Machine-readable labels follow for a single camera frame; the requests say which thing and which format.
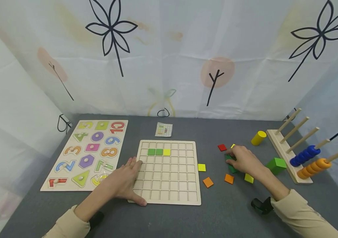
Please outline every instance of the left hand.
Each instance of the left hand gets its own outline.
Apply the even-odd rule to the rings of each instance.
[[[134,180],[141,168],[141,164],[141,160],[136,162],[136,157],[129,158],[125,165],[113,171],[96,189],[105,188],[111,192],[112,197],[132,200],[140,206],[146,206],[146,200],[133,191]]]

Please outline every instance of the wooden base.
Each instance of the wooden base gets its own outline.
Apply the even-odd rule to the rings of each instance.
[[[285,160],[286,162],[286,170],[289,172],[290,176],[293,179],[294,183],[297,184],[310,184],[313,183],[311,178],[307,179],[301,179],[298,177],[297,172],[299,170],[302,170],[304,166],[300,165],[298,167],[293,167],[293,165],[290,164],[290,160],[294,158],[296,155],[293,151],[290,151],[289,153],[286,153],[286,151],[290,148],[287,141],[284,141],[284,143],[280,144],[280,141],[284,138],[284,136],[280,133],[275,135],[276,130],[267,130],[267,135],[269,139],[272,142],[272,145],[276,149],[277,153],[279,154],[280,158]]]

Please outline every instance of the yellow square tile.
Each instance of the yellow square tile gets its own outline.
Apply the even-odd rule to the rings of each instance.
[[[164,155],[170,155],[170,150],[169,149],[164,149]]]
[[[205,164],[198,164],[198,171],[206,172],[206,165]]]
[[[249,174],[245,174],[244,180],[246,180],[249,183],[253,183],[253,177]]]

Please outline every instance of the orange square tile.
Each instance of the orange square tile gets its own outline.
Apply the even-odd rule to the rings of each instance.
[[[234,176],[226,174],[226,177],[224,177],[224,181],[226,181],[227,183],[234,184]]]
[[[214,185],[214,183],[211,181],[210,177],[207,177],[203,180],[203,183],[206,185],[207,188],[211,187],[212,185]]]

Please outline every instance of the gray table surface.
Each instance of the gray table surface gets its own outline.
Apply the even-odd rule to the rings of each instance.
[[[234,184],[224,182],[229,172],[224,156],[217,145],[232,143],[245,145],[266,164],[278,157],[268,138],[259,146],[250,140],[259,130],[279,128],[282,122],[216,120],[199,118],[158,118],[137,116],[80,115],[78,120],[129,120],[117,167],[136,155],[140,140],[193,140],[196,142],[198,163],[204,163],[207,172],[199,172],[201,206],[148,204],[140,207],[126,200],[114,199],[101,212],[102,223],[87,237],[299,237],[274,212],[259,215],[250,205],[251,200],[264,200],[269,192],[257,181],[244,181],[244,174],[235,174]],[[171,138],[154,137],[157,122],[173,124]],[[40,192],[42,184],[74,126],[67,133],[42,173],[22,200],[0,237],[41,237],[71,206],[81,203],[89,192]],[[284,129],[287,133],[293,128]],[[288,142],[295,143],[297,132]],[[295,152],[300,152],[303,144]],[[214,185],[206,188],[202,180],[211,177]],[[297,190],[317,212],[338,230],[338,187],[325,171],[313,177],[312,185],[296,185],[287,171],[278,178],[289,188]]]

